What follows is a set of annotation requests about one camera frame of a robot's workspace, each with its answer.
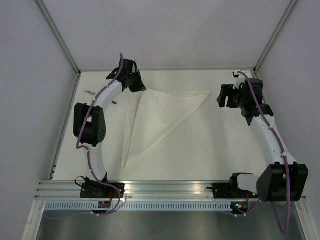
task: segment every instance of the wall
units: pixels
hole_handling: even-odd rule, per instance
[[[82,71],[253,67],[290,0],[44,0]]]
[[[0,236],[21,239],[75,72],[32,0],[0,3]]]
[[[305,192],[320,226],[320,1],[296,6],[259,74],[286,146],[309,177]]]

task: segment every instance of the folded cloth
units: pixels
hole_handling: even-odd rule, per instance
[[[128,107],[121,169],[139,162],[142,156],[178,128],[207,100],[211,92],[133,93]]]

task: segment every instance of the perforated metal strip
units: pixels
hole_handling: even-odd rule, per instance
[[[112,201],[111,209],[116,206],[116,203],[116,201]],[[103,208],[98,207],[98,204],[99,201],[50,200],[46,202],[45,210],[103,210]],[[126,201],[125,203],[120,203],[119,211],[229,212],[231,211],[230,205],[230,201]]]

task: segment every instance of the robotic arm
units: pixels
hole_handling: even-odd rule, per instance
[[[104,111],[127,88],[132,93],[147,90],[142,82],[136,62],[134,60],[121,59],[119,67],[107,76],[105,86],[101,88],[94,98],[87,104],[77,103],[74,107],[73,134],[79,138],[86,115],[93,104],[79,140],[86,149],[85,157],[87,162],[90,162],[85,183],[82,185],[81,198],[105,198],[108,195],[108,188],[96,181],[98,179],[100,182],[108,184],[108,174],[103,163],[102,151],[102,141],[107,134]]]
[[[287,177],[284,157],[289,166],[290,200],[299,201],[308,177],[308,169],[304,164],[298,164],[289,153],[276,127],[274,113],[268,104],[263,103],[263,82],[256,78],[249,78],[251,86],[243,75],[237,78],[235,84],[224,84],[217,99],[220,108],[225,107],[226,97],[228,108],[240,108],[241,115],[255,132],[266,162],[269,164],[261,176],[250,173],[234,173],[230,178],[230,185],[235,191],[244,190],[258,194],[263,202],[284,202],[287,193]]]

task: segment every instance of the gray wall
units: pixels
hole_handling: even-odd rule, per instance
[[[253,67],[290,0],[44,0],[81,70]]]
[[[20,239],[75,78],[32,0],[0,3],[0,238]]]
[[[307,164],[306,195],[320,226],[320,1],[300,1],[260,77],[286,146]]]

